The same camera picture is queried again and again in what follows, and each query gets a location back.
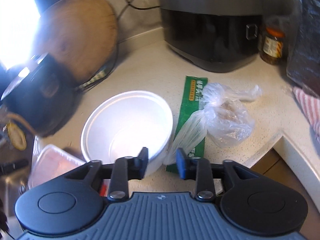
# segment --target brown tile floor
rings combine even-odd
[[[272,149],[251,169],[293,188],[304,196],[308,203],[308,215],[300,233],[308,240],[319,240],[320,214],[303,185],[278,153]]]

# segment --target speckled countertop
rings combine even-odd
[[[207,138],[204,157],[212,163],[233,159],[251,167],[274,147],[320,209],[320,145],[290,93],[285,69],[268,65],[258,57],[231,73],[210,73],[177,56],[164,41],[143,47],[127,55],[110,77],[88,91],[70,121],[42,142],[80,150],[81,132],[90,114],[108,98],[130,90],[147,90],[163,97],[172,110],[175,129],[186,75],[207,77],[209,82],[238,90],[258,84],[263,90],[261,98],[245,103],[256,121],[253,134],[238,147],[223,149]],[[181,181],[162,167],[143,181],[130,181],[129,188],[150,192],[193,191],[194,185],[193,181]],[[221,190],[219,183],[216,190]]]

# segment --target clear plastic bag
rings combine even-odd
[[[254,119],[240,102],[254,101],[261,96],[258,85],[253,89],[235,91],[220,83],[209,83],[202,91],[199,102],[201,110],[194,112],[182,126],[173,143],[164,165],[176,162],[175,152],[182,147],[189,153],[207,135],[219,147],[233,147],[247,139],[254,128]]]

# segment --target checkered cloth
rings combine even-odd
[[[316,133],[316,139],[320,143],[320,99],[307,95],[301,88],[294,87],[293,93],[299,102],[304,115]]]

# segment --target window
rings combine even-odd
[[[39,17],[34,0],[0,0],[0,61],[6,69],[30,58]]]

